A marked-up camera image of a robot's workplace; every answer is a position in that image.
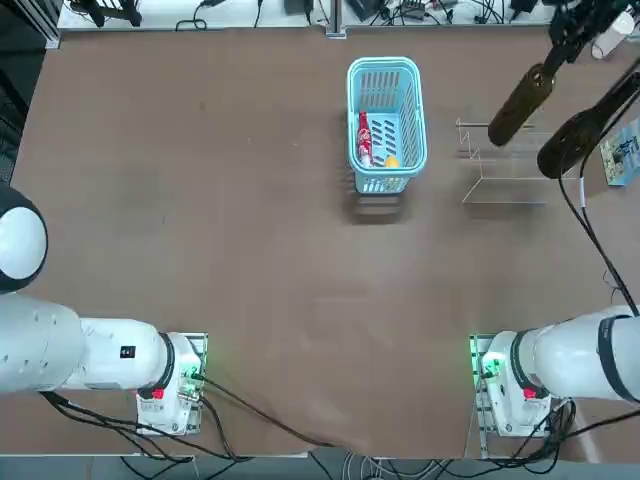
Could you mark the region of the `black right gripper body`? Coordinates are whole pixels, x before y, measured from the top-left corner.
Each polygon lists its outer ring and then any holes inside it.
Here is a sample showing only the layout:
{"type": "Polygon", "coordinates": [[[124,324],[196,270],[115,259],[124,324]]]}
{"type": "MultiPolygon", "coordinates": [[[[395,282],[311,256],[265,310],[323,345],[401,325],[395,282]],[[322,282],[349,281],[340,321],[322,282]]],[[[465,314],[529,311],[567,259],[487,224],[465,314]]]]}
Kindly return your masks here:
{"type": "Polygon", "coordinates": [[[556,1],[553,35],[595,35],[615,20],[614,1],[556,1]]]}

